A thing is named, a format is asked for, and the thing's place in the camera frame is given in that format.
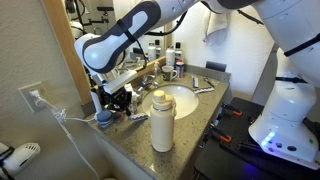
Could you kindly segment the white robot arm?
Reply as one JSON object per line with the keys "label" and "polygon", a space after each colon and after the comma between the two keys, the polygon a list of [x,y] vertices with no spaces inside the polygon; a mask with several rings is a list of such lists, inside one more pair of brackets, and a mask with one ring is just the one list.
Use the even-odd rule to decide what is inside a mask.
{"label": "white robot arm", "polygon": [[141,0],[106,33],[77,39],[76,53],[89,71],[108,73],[129,45],[198,2],[219,14],[246,6],[256,10],[280,53],[279,76],[264,110],[283,118],[306,115],[320,85],[320,0]]}

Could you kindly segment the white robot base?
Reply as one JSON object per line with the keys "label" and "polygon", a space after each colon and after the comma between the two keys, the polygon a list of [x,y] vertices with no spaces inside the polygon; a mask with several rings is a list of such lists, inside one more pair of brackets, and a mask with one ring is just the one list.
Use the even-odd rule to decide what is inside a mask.
{"label": "white robot base", "polygon": [[319,143],[303,124],[315,102],[312,85],[276,81],[263,112],[248,128],[251,138],[267,154],[318,170]]}

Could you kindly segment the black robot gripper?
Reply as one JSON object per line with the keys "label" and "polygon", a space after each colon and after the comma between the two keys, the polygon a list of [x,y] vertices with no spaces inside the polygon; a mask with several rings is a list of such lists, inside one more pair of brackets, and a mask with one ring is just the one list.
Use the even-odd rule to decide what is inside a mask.
{"label": "black robot gripper", "polygon": [[113,94],[109,94],[105,91],[100,93],[102,97],[102,104],[107,105],[109,109],[107,109],[112,115],[115,115],[117,111],[124,111],[126,116],[131,116],[132,112],[128,108],[129,103],[131,102],[132,93],[127,92],[124,87],[120,88]]}

